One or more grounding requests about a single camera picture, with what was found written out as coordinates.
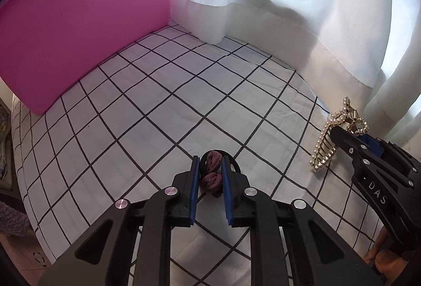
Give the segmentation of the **person's right hand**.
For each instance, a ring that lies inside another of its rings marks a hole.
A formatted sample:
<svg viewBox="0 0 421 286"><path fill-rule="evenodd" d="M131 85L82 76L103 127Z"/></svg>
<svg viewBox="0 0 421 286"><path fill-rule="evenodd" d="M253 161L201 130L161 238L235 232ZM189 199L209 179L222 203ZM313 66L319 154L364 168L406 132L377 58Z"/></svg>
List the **person's right hand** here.
<svg viewBox="0 0 421 286"><path fill-rule="evenodd" d="M381 250L381 246L389 237L388 230L383 226L373 247L366 252L363 260L367 264L375 263L378 271L385 275L389 282L394 282L408 265L408 261L389 250Z"/></svg>

